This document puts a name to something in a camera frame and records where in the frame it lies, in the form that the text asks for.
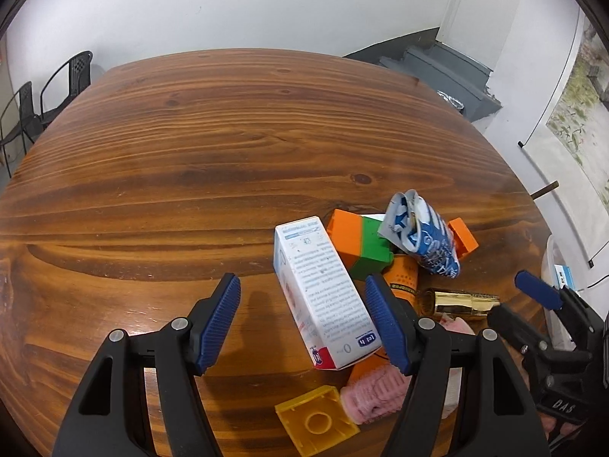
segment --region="blue gripper pad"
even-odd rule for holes
[[[514,284],[517,289],[548,310],[559,310],[563,306],[563,301],[554,287],[526,270],[516,273]]]
[[[382,287],[372,275],[366,278],[365,299],[370,317],[381,336],[389,361],[400,369],[402,374],[405,374],[410,366],[406,336],[402,332],[391,306],[387,303],[387,300],[395,300],[395,297],[389,287],[387,287],[387,291],[391,295],[390,298],[386,298]]]
[[[223,278],[212,296],[207,300],[217,301],[200,337],[200,354],[195,362],[197,370],[203,374],[213,366],[220,355],[222,344],[241,300],[241,282],[235,275]]]

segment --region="metal screw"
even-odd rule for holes
[[[419,319],[419,326],[422,329],[434,329],[435,321],[431,318],[421,318]]]
[[[121,329],[114,329],[110,332],[108,338],[111,342],[118,342],[119,340],[123,340],[124,336],[125,332],[123,332]]]
[[[492,328],[485,328],[482,330],[482,336],[489,342],[497,340],[497,332]]]
[[[173,329],[184,329],[188,326],[188,320],[186,318],[176,318],[171,322]]]

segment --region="orange and green box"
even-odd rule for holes
[[[328,235],[354,280],[380,273],[394,260],[389,241],[378,235],[380,225],[379,220],[341,209],[332,213]]]

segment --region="table surface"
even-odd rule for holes
[[[514,274],[540,270],[549,231],[476,129],[415,78],[321,54],[216,50],[109,70],[51,124],[0,197],[0,397],[43,455],[104,337],[159,329],[225,272],[242,300],[217,364],[197,379],[225,456],[298,455],[277,403],[320,372],[272,267],[276,225],[334,208],[382,213],[417,189],[480,247],[438,286],[498,294],[533,323]],[[154,371],[148,406],[170,455]],[[380,455],[395,416],[325,456]],[[448,449],[454,415],[435,455]]]

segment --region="gray step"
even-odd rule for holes
[[[432,89],[459,100],[465,106],[463,116],[469,121],[484,118],[501,108],[495,98],[420,50],[411,48],[401,61],[382,57],[380,62],[388,69],[419,78]]]
[[[488,81],[492,72],[487,66],[437,41],[424,53],[455,74],[460,75],[478,89],[486,90],[486,81]]]

